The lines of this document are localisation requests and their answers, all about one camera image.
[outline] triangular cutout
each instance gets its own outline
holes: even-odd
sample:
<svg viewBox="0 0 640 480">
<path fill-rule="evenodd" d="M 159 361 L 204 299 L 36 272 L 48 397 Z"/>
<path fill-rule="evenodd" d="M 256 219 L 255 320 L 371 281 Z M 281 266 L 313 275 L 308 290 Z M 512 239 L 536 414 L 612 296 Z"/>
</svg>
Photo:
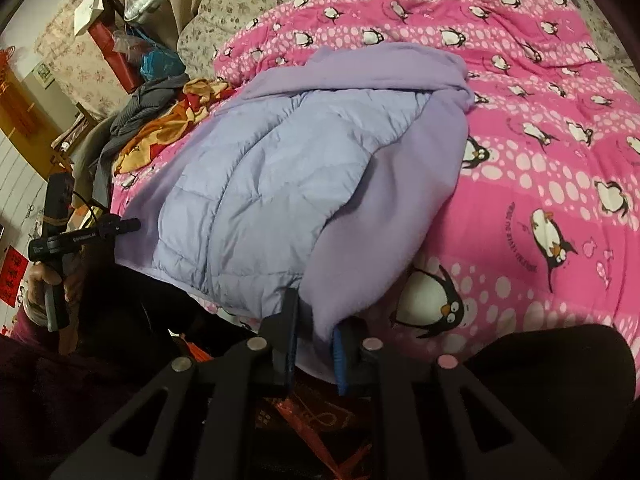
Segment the triangular cutout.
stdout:
<svg viewBox="0 0 640 480">
<path fill-rule="evenodd" d="M 461 388 L 460 396 L 465 404 L 466 414 L 476 442 L 482 452 L 486 453 L 513 442 L 513 435 L 509 430 L 500 423 L 495 415 L 492 415 L 471 390 Z"/>
<path fill-rule="evenodd" d="M 135 456 L 146 453 L 162 408 L 166 402 L 166 390 L 158 390 L 111 436 L 111 445 Z"/>
</svg>

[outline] person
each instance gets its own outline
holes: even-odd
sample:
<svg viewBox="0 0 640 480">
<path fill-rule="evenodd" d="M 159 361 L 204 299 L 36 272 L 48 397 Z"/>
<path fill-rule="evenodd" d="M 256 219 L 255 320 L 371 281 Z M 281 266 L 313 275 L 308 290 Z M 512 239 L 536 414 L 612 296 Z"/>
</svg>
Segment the person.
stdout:
<svg viewBox="0 0 640 480">
<path fill-rule="evenodd" d="M 207 313 L 185 292 L 133 270 L 79 263 L 64 281 L 78 309 L 74 351 L 58 352 L 47 331 L 44 285 L 61 278 L 44 264 L 11 337 L 0 336 L 0 477 L 42 480 L 186 347 L 169 330 L 216 357 L 251 332 Z"/>
</svg>

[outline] black handle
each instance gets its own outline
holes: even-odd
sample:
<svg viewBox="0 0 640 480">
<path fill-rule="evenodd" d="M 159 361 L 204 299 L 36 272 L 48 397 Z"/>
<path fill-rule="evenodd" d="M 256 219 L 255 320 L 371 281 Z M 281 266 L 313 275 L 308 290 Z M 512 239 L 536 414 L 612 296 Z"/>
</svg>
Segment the black handle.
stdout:
<svg viewBox="0 0 640 480">
<path fill-rule="evenodd" d="M 53 260 L 47 265 L 64 278 L 62 260 Z M 44 306 L 47 311 L 47 329 L 57 332 L 69 326 L 69 314 L 66 312 L 65 287 L 59 285 L 45 285 Z"/>
</svg>

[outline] picture on wall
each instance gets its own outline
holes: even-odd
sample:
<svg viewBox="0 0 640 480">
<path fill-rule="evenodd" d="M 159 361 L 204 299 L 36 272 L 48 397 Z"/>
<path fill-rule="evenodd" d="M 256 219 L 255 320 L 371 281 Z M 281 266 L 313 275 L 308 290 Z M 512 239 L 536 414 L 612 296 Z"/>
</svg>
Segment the picture on wall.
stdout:
<svg viewBox="0 0 640 480">
<path fill-rule="evenodd" d="M 53 83 L 55 77 L 45 63 L 40 63 L 33 69 L 33 76 L 40 82 L 44 88 L 48 88 Z"/>
</svg>

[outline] white paper bag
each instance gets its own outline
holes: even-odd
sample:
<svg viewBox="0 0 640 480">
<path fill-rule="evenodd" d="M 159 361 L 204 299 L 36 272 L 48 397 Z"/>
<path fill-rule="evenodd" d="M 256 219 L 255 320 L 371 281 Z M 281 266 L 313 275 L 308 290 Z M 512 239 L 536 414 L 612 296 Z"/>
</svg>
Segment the white paper bag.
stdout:
<svg viewBox="0 0 640 480">
<path fill-rule="evenodd" d="M 102 0 L 82 0 L 75 12 L 76 36 L 84 34 L 91 24 L 102 14 L 104 4 Z"/>
</svg>

